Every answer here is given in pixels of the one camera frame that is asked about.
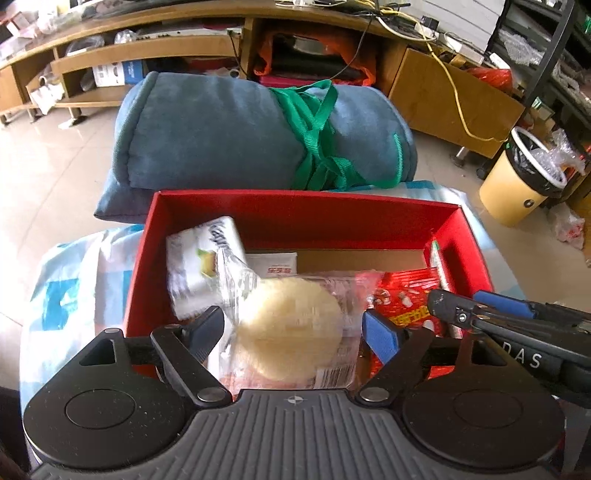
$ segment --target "yellow cable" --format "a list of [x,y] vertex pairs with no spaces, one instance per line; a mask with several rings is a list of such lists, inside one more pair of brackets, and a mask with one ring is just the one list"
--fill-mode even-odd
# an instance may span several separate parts
[[[368,7],[371,7],[372,9],[376,9],[375,7],[375,3],[372,2],[372,0],[356,0],[358,3],[362,4],[362,5],[366,5]],[[385,13],[382,10],[384,10],[386,8],[382,7],[380,8],[380,13]],[[411,22],[414,22],[416,24],[419,24],[419,20],[417,20],[416,18],[404,13],[404,12],[400,12],[398,10],[394,10],[392,8],[389,8],[392,12],[387,13],[389,15],[397,15],[399,17],[405,18],[406,20],[409,20]],[[407,37],[406,35],[402,35],[396,31],[394,31],[392,28],[389,28],[385,22],[378,17],[378,21],[382,24],[382,26],[388,30],[390,33],[393,33],[394,35],[396,35],[397,37],[401,37],[404,38],[406,40],[413,40],[410,37]],[[462,127],[464,128],[464,131],[466,132],[466,135],[468,135],[468,137],[474,138],[476,140],[479,140],[481,142],[490,142],[490,141],[495,141],[495,142],[500,142],[503,143],[505,142],[507,139],[504,140],[499,140],[498,138],[495,137],[490,137],[490,138],[483,138],[483,137],[479,137],[478,135],[473,134],[472,132],[470,132],[470,129],[468,128],[468,125],[466,123],[466,120],[464,119],[464,112],[462,111],[462,106],[460,105],[460,97],[459,94],[457,92],[457,87],[455,82],[453,81],[453,78],[451,76],[451,74],[449,73],[449,70],[447,69],[447,67],[445,66],[445,64],[439,59],[439,57],[437,55],[435,55],[435,52],[433,51],[433,48],[431,46],[431,42],[434,41],[434,39],[430,39],[427,38],[427,36],[425,35],[425,33],[421,30],[421,35],[423,36],[423,42],[425,42],[427,44],[427,48],[429,49],[429,52],[431,53],[431,56],[437,61],[437,63],[439,65],[441,65],[441,68],[443,69],[443,71],[445,72],[447,79],[449,80],[449,83],[452,84],[452,88],[453,88],[453,96],[456,100],[456,107],[457,107],[457,113],[459,113],[460,115],[460,120],[462,121]]]

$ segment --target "black tool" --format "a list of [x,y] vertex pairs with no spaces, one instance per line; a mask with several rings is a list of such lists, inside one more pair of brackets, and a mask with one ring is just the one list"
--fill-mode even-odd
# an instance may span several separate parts
[[[201,328],[219,333],[221,311],[207,315],[150,339],[107,329],[76,355],[25,409],[43,461],[31,478],[555,478],[547,462],[562,412],[484,333],[409,337],[368,310],[366,330],[389,325],[397,340],[382,344],[392,356],[355,392],[243,390],[232,402],[187,349],[212,343]],[[136,373],[134,361],[155,364],[164,381]],[[426,380],[450,362],[452,373]]]
[[502,313],[445,290],[433,290],[428,297],[432,315],[486,332],[552,394],[591,408],[589,315],[558,305],[528,304],[534,318]]

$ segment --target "blue gripper pad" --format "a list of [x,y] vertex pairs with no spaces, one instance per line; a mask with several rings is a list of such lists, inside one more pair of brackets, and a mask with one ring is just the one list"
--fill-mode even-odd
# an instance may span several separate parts
[[404,329],[397,327],[374,309],[365,311],[361,325],[363,338],[383,364],[398,353],[406,339]]
[[478,290],[472,297],[477,302],[498,310],[501,313],[508,313],[516,317],[532,319],[534,312],[526,301],[512,299],[490,291]]

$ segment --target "wooden tv stand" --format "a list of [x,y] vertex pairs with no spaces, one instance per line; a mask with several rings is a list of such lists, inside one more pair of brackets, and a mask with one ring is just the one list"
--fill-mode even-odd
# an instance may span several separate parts
[[[142,40],[98,48],[65,57],[73,40],[95,34],[116,33],[161,21],[194,18],[243,18],[242,38],[195,36]],[[106,20],[84,21],[29,46],[25,53],[0,64],[0,120],[33,105],[25,86],[48,64],[60,76],[66,95],[58,108],[69,108],[74,117],[84,107],[112,107],[121,104],[129,86],[102,87],[82,92],[80,78],[86,68],[123,60],[174,56],[233,57],[232,42],[239,51],[242,69],[252,73],[256,50],[265,28],[277,20],[313,22],[363,31],[368,20],[331,9],[278,7],[274,0],[209,0],[160,7]],[[420,44],[408,45],[377,22],[372,23],[365,41],[378,45],[378,79],[375,87],[387,95],[413,129],[466,147],[491,158],[500,147],[497,141],[482,142],[464,132],[454,101],[453,89],[441,66]],[[484,138],[504,139],[521,116],[523,107],[493,87],[448,66],[459,91],[460,102],[470,130]]]

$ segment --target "yellow trash can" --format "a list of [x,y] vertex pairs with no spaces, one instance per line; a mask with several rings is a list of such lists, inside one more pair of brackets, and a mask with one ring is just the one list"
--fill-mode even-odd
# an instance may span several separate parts
[[[507,148],[497,160],[480,187],[480,200],[488,212],[499,223],[515,226],[548,197],[550,190],[562,191],[566,186],[564,173],[557,167],[542,166],[530,153],[520,136],[527,137],[535,147],[548,151],[533,134],[521,127],[511,131]],[[529,162],[533,173],[516,171],[514,162],[507,156],[520,155],[520,160]]]

